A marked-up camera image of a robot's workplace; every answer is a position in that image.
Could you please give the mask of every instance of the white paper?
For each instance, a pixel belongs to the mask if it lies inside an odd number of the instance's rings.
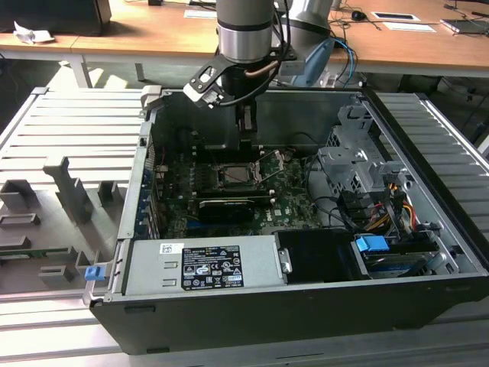
[[[181,254],[184,243],[162,243],[160,244],[160,254]]]
[[[204,19],[216,19],[217,13],[215,11],[204,10],[185,10],[183,13],[184,18],[204,18]]]
[[[390,21],[385,21],[382,24],[391,31],[436,32],[433,28],[425,24],[393,23]]]
[[[15,37],[25,44],[54,41],[54,37],[48,31],[32,31],[31,29],[20,26],[16,21],[14,21],[14,26]]]

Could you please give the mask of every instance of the green circuit board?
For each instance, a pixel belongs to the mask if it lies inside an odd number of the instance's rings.
[[[277,230],[320,228],[321,222],[316,209],[311,206],[303,186],[304,169],[299,158],[291,158],[283,163],[283,170],[277,172],[277,160],[270,158],[261,161],[260,173],[263,178],[275,173],[258,185],[260,190],[273,190],[274,202],[254,208],[251,221],[243,223],[202,224],[199,221],[198,202],[195,198],[195,172],[204,170],[205,176],[213,178],[211,170],[215,164],[197,164],[192,158],[180,156],[167,163],[168,170],[163,182],[159,183],[161,214],[165,218],[165,239],[195,237],[221,237],[236,235],[270,235]],[[225,169],[234,176],[225,176],[231,188],[246,185],[247,167],[243,164],[224,164]],[[219,187],[209,185],[210,190]]]

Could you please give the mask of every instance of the motherboard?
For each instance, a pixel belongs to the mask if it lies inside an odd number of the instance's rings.
[[[177,154],[157,174],[162,238],[270,235],[322,226],[293,151],[262,149],[249,162]]]

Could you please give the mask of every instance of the floor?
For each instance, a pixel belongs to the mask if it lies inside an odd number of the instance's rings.
[[[145,83],[136,80],[133,64],[128,63],[90,63],[89,72],[96,88],[142,88],[146,84],[163,86],[183,86],[198,70],[198,67],[181,67],[165,65],[144,65],[147,77]],[[377,91],[396,92],[401,75],[358,74],[367,80],[368,85]],[[409,92],[429,90],[433,79],[415,76],[410,81]],[[10,122],[23,101],[35,86],[49,86],[52,89],[76,88],[75,76],[68,63],[35,60],[2,60],[0,59],[0,129]],[[468,117],[489,92],[487,80],[474,78],[443,78],[438,90],[429,95],[433,103],[443,114],[461,128]],[[477,124],[489,116],[489,98],[471,117],[463,130],[470,136]]]

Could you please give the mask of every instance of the computer mouse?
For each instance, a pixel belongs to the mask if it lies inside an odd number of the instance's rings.
[[[364,21],[367,19],[367,15],[362,11],[354,10],[351,12],[351,19],[354,21]]]

